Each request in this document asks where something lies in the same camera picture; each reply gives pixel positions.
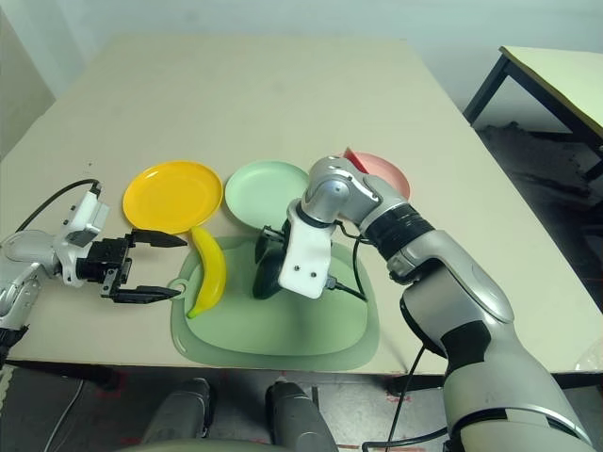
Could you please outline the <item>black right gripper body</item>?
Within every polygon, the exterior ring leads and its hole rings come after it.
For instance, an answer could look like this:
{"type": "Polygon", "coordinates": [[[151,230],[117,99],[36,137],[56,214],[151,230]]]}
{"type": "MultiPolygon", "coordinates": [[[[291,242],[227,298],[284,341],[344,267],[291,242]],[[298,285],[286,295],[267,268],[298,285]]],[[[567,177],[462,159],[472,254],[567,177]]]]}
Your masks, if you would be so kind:
{"type": "Polygon", "coordinates": [[[285,256],[289,241],[289,226],[283,225],[279,230],[271,226],[264,226],[262,230],[263,256],[278,252],[285,256]]]}

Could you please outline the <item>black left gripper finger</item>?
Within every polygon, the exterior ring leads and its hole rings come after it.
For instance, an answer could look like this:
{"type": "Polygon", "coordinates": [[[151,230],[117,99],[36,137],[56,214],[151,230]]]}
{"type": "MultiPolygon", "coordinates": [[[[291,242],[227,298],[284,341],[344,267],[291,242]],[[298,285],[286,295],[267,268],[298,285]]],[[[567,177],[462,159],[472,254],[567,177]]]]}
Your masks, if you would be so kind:
{"type": "Polygon", "coordinates": [[[112,299],[116,303],[150,304],[165,299],[172,299],[180,294],[179,290],[167,287],[140,285],[135,289],[118,289],[112,295],[112,299]]]}
{"type": "Polygon", "coordinates": [[[156,248],[178,248],[187,245],[187,241],[177,235],[141,229],[133,229],[131,231],[130,241],[133,245],[136,243],[146,243],[156,248]]]}

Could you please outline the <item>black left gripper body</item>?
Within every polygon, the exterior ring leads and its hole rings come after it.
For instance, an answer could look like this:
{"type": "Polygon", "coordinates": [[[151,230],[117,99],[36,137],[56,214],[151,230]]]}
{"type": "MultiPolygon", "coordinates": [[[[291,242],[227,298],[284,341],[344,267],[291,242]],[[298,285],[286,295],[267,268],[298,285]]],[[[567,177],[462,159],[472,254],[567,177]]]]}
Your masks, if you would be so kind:
{"type": "Polygon", "coordinates": [[[127,282],[132,259],[129,250],[135,246],[132,234],[119,238],[93,241],[88,255],[77,259],[77,278],[100,285],[100,296],[114,302],[133,302],[130,289],[121,289],[127,282]]]}

